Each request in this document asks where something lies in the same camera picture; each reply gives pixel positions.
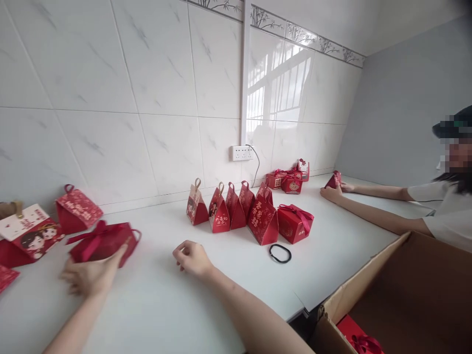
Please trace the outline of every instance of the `cartoon couple illustration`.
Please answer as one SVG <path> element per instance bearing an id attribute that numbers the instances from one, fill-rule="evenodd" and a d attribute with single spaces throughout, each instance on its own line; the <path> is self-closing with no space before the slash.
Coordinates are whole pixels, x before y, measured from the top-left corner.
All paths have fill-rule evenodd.
<path id="1" fill-rule="evenodd" d="M 37 231 L 29 232 L 24 234 L 21 237 L 21 245 L 23 248 L 27 249 L 28 251 L 34 252 L 33 257 L 35 259 L 41 258 L 43 256 L 42 249 L 47 240 L 52 240 L 58 234 L 58 226 L 57 224 L 46 224 L 41 227 Z M 63 239 L 65 237 L 64 234 L 59 235 L 56 237 L 57 241 Z"/>

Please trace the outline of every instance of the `white t-shirt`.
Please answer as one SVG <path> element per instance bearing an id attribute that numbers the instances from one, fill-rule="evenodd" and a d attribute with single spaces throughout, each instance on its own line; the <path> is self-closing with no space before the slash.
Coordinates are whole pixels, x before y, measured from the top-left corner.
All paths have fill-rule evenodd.
<path id="1" fill-rule="evenodd" d="M 472 252 L 472 195 L 456 193 L 451 182 L 433 182 L 408 188 L 417 202 L 436 210 L 423 218 L 435 238 Z"/>

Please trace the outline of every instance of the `grey wall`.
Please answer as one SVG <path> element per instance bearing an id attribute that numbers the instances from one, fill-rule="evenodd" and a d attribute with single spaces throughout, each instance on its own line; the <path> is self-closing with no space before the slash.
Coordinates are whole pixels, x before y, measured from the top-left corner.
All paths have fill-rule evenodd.
<path id="1" fill-rule="evenodd" d="M 437 176 L 432 125 L 472 104 L 472 16 L 367 58 L 339 152 L 342 174 L 409 186 Z"/>

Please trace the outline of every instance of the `tiled wall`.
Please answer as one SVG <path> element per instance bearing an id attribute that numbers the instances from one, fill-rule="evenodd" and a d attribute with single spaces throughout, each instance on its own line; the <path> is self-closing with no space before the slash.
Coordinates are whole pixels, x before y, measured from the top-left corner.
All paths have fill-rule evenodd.
<path id="1" fill-rule="evenodd" d="M 72 183 L 113 212 L 186 199 L 196 177 L 204 194 L 254 179 L 257 160 L 229 161 L 242 8 L 0 0 L 0 200 L 51 210 Z M 288 21 L 253 9 L 246 137 L 257 180 L 300 157 L 312 175 L 332 171 L 363 65 Z"/>

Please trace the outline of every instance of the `open cardboard box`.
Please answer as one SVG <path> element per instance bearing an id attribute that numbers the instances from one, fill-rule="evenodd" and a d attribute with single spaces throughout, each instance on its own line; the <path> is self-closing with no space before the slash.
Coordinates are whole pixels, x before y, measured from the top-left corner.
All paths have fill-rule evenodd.
<path id="1" fill-rule="evenodd" d="M 472 353 L 472 253 L 404 234 L 320 306 L 317 354 L 356 354 L 336 327 L 346 314 L 385 354 Z"/>

